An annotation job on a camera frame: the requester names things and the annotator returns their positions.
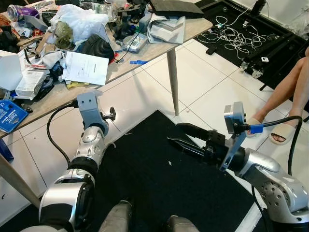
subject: plastic bag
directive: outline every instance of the plastic bag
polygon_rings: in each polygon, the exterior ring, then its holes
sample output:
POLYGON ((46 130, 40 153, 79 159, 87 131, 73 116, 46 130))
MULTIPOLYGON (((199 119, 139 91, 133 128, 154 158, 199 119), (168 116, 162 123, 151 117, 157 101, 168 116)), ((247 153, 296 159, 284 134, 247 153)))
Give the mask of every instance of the plastic bag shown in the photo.
POLYGON ((73 41, 86 40, 92 34, 98 34, 102 26, 108 22, 107 14, 96 14, 93 10, 66 4, 60 7, 57 14, 50 20, 52 25, 58 21, 65 22, 73 30, 73 41))
POLYGON ((306 10, 296 17, 287 28, 307 40, 309 38, 309 11, 306 10))

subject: beige slide sandal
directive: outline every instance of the beige slide sandal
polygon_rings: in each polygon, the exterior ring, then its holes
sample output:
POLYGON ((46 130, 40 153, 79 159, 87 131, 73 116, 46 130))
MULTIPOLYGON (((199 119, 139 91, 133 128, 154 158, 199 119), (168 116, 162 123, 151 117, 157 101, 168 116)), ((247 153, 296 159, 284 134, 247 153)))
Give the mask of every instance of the beige slide sandal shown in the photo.
MULTIPOLYGON (((254 117, 249 118, 249 120, 247 121, 247 123, 249 125, 256 125, 256 124, 261 124, 261 122, 259 122, 258 120, 256 120, 254 117)), ((256 134, 248 134, 248 131, 246 132, 247 138, 252 138, 254 137, 256 134)))
POLYGON ((281 123, 281 124, 276 125, 275 128, 271 131, 271 133, 269 134, 269 139, 274 144, 284 145, 290 141, 294 132, 295 132, 295 127, 292 127, 291 125, 286 124, 286 123, 281 123), (277 136, 285 138, 285 140, 283 142, 279 142, 274 139, 272 134, 276 134, 277 136))

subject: person's leg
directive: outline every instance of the person's leg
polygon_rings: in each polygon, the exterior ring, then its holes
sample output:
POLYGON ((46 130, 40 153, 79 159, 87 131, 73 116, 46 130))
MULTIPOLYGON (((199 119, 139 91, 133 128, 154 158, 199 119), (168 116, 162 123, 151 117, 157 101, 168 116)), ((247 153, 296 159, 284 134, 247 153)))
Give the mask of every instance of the person's leg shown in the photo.
POLYGON ((265 116, 271 110, 281 105, 283 102, 285 102, 287 99, 289 99, 289 97, 293 95, 299 74, 305 63, 305 59, 306 57, 301 58, 296 63, 296 65, 292 68, 290 73, 279 83, 279 85, 277 85, 274 92, 272 93, 266 104, 263 106, 263 108, 259 110, 255 115, 253 115, 253 118, 258 120, 259 122, 262 122, 265 116))
MULTIPOLYGON (((296 84, 294 96, 293 96, 293 106, 289 112, 289 116, 301 116, 304 107, 309 100, 309 57, 302 58, 303 64, 300 71, 298 81, 296 84)), ((292 120, 286 122, 293 127, 297 125, 297 120, 292 120)), ((285 141, 285 138, 272 134, 275 140, 279 142, 285 141)))

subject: table leg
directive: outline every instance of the table leg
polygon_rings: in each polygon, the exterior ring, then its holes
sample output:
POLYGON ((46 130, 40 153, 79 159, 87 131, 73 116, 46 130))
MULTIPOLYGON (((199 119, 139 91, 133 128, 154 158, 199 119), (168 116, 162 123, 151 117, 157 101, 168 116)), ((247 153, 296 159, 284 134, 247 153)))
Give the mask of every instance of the table leg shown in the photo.
POLYGON ((28 199, 37 208, 40 207, 40 200, 27 185, 24 179, 10 165, 6 159, 0 155, 0 175, 21 195, 28 199))
POLYGON ((176 68, 176 52, 175 48, 167 52, 169 65, 169 81, 172 89, 173 103, 175 109, 175 116, 179 113, 178 107, 178 82, 177 82, 177 68, 176 68))

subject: black floor mat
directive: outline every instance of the black floor mat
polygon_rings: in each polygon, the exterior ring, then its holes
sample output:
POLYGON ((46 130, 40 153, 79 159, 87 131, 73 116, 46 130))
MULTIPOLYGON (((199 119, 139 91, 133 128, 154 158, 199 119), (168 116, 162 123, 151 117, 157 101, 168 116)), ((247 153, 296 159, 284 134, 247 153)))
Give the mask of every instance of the black floor mat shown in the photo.
MULTIPOLYGON (((228 173, 180 153, 168 136, 188 139, 157 111, 118 139, 116 148, 108 148, 96 179, 95 219, 87 231, 97 232, 111 208, 127 197, 136 206, 132 232, 160 232, 171 215, 190 219, 201 232, 235 231, 252 196, 228 173)), ((7 224, 26 227, 28 217, 17 215, 7 224)), ((0 231, 18 231, 6 230, 7 224, 0 231)))

